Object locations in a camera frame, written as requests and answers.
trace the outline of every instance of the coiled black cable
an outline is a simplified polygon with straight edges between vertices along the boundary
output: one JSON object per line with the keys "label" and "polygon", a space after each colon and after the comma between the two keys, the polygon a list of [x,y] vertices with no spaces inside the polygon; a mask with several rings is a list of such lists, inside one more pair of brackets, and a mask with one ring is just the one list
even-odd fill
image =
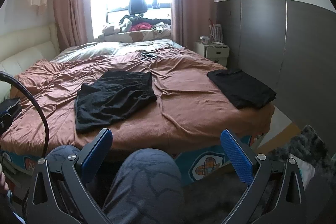
{"label": "coiled black cable", "polygon": [[48,149],[48,143],[49,143],[49,127],[46,117],[44,116],[44,113],[33,97],[33,95],[18,81],[16,80],[12,75],[9,75],[8,73],[4,71],[0,71],[0,81],[7,82],[14,87],[16,87],[19,91],[21,91],[28,99],[31,101],[33,106],[36,108],[38,114],[40,114],[40,117],[42,119],[42,122],[44,124],[44,130],[45,130],[45,139],[44,139],[44,146],[43,146],[43,152],[42,152],[42,158],[44,158],[47,154]]}

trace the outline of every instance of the bed frame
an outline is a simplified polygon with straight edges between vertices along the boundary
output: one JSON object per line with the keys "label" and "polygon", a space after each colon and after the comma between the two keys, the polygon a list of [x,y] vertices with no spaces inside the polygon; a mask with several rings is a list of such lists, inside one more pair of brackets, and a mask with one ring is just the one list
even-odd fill
{"label": "bed frame", "polygon": [[[0,37],[0,70],[17,75],[36,61],[59,53],[56,24],[11,32]],[[9,98],[11,85],[0,82],[0,102]]]}

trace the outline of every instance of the white nightstand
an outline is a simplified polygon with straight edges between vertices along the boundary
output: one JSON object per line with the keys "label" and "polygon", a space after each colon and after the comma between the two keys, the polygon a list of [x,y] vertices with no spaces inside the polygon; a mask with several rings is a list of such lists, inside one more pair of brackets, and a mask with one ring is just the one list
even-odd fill
{"label": "white nightstand", "polygon": [[194,43],[194,52],[202,55],[203,57],[221,64],[222,66],[226,67],[227,58],[229,57],[230,48],[223,47],[218,44],[204,45],[201,42]]}

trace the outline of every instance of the patterned pants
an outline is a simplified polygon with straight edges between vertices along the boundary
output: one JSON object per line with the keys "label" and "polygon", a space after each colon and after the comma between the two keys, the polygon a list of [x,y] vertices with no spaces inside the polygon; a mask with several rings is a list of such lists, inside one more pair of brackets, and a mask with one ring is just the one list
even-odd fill
{"label": "patterned pants", "polygon": [[[78,154],[79,150],[63,145],[52,150],[47,160],[64,160],[72,153]],[[110,188],[103,195],[106,184]],[[112,182],[108,182],[108,177],[98,176],[87,184],[87,189],[102,204],[103,212],[113,224],[182,223],[181,174],[173,159],[161,150],[141,149],[132,153]]]}

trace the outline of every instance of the silver bolt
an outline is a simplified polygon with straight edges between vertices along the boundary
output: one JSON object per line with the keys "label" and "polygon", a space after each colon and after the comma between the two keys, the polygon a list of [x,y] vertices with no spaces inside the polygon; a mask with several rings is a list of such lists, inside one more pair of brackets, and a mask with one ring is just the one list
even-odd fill
{"label": "silver bolt", "polygon": [[77,155],[76,154],[70,154],[68,156],[68,160],[75,160],[77,158]]}
{"label": "silver bolt", "polygon": [[295,164],[296,163],[296,161],[293,158],[289,158],[288,161],[289,161],[290,164]]}
{"label": "silver bolt", "polygon": [[257,158],[259,160],[265,160],[266,159],[266,156],[264,154],[258,154]]}
{"label": "silver bolt", "polygon": [[43,164],[45,163],[45,159],[44,158],[40,158],[38,161],[37,161],[38,164]]}

